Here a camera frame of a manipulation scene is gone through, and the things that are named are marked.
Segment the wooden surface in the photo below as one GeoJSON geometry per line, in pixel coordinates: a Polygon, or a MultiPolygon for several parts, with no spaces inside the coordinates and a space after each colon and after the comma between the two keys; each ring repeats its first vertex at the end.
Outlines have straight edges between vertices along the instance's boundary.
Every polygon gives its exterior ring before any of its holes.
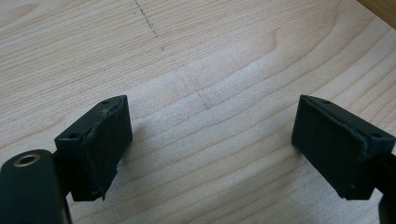
{"type": "Polygon", "coordinates": [[[290,144],[300,94],[396,135],[396,31],[355,0],[0,1],[0,163],[127,94],[134,143],[75,223],[378,223],[290,144]]]}
{"type": "Polygon", "coordinates": [[[372,10],[382,20],[396,29],[396,1],[394,0],[358,0],[372,10]]]}

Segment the wood grain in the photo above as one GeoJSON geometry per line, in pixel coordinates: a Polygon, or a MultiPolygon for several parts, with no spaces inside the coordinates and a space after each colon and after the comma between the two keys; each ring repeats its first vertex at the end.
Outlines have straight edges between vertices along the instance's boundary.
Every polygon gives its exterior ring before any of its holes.
{"type": "Polygon", "coordinates": [[[396,29],[396,2],[393,0],[358,0],[396,29]]]}
{"type": "Polygon", "coordinates": [[[0,1],[0,163],[127,94],[134,143],[75,223],[378,223],[290,144],[300,94],[396,135],[396,31],[354,0],[0,1]]]}

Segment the light wood table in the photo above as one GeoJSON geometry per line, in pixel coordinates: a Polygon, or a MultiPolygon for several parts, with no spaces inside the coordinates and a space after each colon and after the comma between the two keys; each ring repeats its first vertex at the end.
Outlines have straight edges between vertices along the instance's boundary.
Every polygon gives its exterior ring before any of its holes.
{"type": "Polygon", "coordinates": [[[300,94],[396,135],[396,31],[355,0],[2,0],[0,163],[127,94],[133,145],[75,223],[378,223],[291,144],[300,94]]]}

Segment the black plastic bracket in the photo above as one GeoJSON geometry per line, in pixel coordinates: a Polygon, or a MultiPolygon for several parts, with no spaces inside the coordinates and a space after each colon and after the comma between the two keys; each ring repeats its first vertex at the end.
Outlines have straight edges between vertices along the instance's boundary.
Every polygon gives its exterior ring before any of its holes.
{"type": "Polygon", "coordinates": [[[395,137],[338,105],[302,95],[291,142],[341,198],[368,200],[374,188],[393,197],[395,137]]]}
{"type": "Polygon", "coordinates": [[[58,148],[31,150],[0,173],[0,223],[71,223],[65,196],[105,198],[133,139],[127,96],[107,99],[55,138],[58,148]]]}

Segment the mounting hole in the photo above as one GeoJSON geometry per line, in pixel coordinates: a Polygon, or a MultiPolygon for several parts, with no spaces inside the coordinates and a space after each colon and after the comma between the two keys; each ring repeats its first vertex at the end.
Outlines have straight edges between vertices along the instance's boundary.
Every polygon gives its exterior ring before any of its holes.
{"type": "Polygon", "coordinates": [[[382,135],[379,134],[379,133],[370,133],[370,135],[371,135],[372,137],[376,137],[376,138],[381,138],[381,137],[382,137],[382,135]]]}
{"type": "Polygon", "coordinates": [[[77,138],[79,136],[79,134],[78,133],[70,133],[69,134],[69,138],[77,138]]]}
{"type": "Polygon", "coordinates": [[[14,166],[16,167],[28,166],[37,162],[38,160],[40,160],[40,155],[38,154],[26,155],[15,160],[14,166]]]}

